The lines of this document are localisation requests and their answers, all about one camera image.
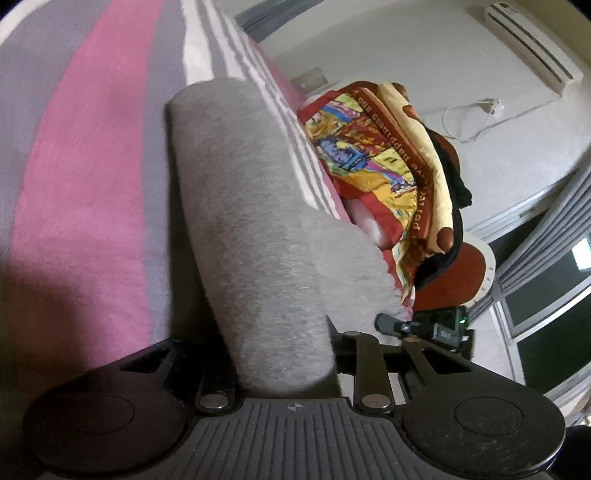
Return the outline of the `grey pants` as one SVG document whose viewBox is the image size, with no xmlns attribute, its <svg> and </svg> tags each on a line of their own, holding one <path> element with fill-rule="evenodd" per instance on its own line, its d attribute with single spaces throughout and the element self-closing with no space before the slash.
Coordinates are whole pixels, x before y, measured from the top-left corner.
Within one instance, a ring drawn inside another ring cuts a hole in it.
<svg viewBox="0 0 591 480">
<path fill-rule="evenodd" d="M 381 250 L 304 201 L 255 84 L 196 83 L 168 113 L 198 273 L 239 381 L 259 397 L 335 397 L 331 331 L 407 317 Z"/>
</svg>

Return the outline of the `far right grey curtain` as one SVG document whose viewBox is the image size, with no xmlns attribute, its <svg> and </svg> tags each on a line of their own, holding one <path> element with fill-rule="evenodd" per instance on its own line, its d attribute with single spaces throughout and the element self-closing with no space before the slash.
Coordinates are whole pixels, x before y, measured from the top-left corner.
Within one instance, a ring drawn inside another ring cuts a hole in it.
<svg viewBox="0 0 591 480">
<path fill-rule="evenodd" d="M 496 269 L 491 290 L 468 309 L 475 320 L 553 266 L 590 232 L 590 163 L 580 165 L 536 228 Z"/>
</svg>

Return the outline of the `grey curtain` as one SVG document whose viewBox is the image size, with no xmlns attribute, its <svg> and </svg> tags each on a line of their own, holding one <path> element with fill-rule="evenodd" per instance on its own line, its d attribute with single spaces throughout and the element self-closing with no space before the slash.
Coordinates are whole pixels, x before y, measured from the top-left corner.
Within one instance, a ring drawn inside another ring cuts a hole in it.
<svg viewBox="0 0 591 480">
<path fill-rule="evenodd" d="M 536 228 L 496 269 L 491 290 L 468 309 L 475 320 L 553 266 L 590 232 L 590 163 L 580 165 Z"/>
<path fill-rule="evenodd" d="M 279 30 L 322 0 L 267 0 L 238 13 L 235 21 L 256 43 Z"/>
</svg>

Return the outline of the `striped pink purple bedsheet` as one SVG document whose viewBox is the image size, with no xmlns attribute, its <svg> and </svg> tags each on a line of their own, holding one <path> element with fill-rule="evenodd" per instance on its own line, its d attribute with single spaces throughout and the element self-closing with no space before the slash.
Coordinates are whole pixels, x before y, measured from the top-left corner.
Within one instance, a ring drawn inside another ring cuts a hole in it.
<svg viewBox="0 0 591 480">
<path fill-rule="evenodd" d="M 1 22 L 1 385 L 25 398 L 158 342 L 194 289 L 165 108 L 256 82 L 305 202 L 346 216 L 294 88 L 211 1 L 22 1 Z"/>
</svg>

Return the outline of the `colourful folded quilt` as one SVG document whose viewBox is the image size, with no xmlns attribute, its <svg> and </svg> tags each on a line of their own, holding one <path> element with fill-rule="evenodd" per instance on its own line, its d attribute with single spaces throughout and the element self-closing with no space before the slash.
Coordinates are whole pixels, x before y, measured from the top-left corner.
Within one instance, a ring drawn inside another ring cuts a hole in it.
<svg viewBox="0 0 591 480">
<path fill-rule="evenodd" d="M 407 303 L 416 268 L 404 257 L 411 247 L 419 190 L 406 145 L 385 122 L 385 113 L 371 91 L 349 87 L 325 93 L 297 117 L 339 196 L 361 202 L 377 222 L 384 237 L 380 249 Z"/>
</svg>

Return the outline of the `white air conditioner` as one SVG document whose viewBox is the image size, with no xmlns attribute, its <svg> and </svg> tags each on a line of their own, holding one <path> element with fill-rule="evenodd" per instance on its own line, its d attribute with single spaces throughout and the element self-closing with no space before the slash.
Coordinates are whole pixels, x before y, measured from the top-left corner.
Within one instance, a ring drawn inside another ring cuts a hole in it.
<svg viewBox="0 0 591 480">
<path fill-rule="evenodd" d="M 506 1 L 484 10 L 485 25 L 529 64 L 559 96 L 580 86 L 584 74 L 550 37 Z"/>
</svg>

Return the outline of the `wall socket plate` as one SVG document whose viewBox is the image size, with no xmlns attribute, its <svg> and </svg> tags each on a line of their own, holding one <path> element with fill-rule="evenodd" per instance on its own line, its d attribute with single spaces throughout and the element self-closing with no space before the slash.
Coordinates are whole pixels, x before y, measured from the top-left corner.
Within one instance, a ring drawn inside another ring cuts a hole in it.
<svg viewBox="0 0 591 480">
<path fill-rule="evenodd" d="M 311 70 L 304 72 L 304 74 L 294 77 L 291 79 L 291 83 L 304 95 L 308 95 L 329 84 L 320 67 L 312 68 Z"/>
</svg>

